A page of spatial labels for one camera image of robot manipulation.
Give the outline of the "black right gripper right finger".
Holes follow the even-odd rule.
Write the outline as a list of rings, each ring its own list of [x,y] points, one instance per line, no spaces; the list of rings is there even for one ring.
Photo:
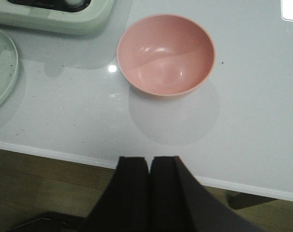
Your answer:
[[[178,156],[155,157],[150,182],[152,232],[262,231],[209,193]]]

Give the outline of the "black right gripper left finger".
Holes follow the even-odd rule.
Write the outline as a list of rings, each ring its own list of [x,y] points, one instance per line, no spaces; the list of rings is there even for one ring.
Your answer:
[[[147,232],[149,176],[142,157],[120,157],[115,173],[81,226],[82,232]]]

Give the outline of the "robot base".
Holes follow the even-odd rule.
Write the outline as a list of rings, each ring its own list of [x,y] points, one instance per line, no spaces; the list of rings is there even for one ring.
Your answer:
[[[14,225],[6,232],[76,232],[85,219],[64,213],[45,212]]]

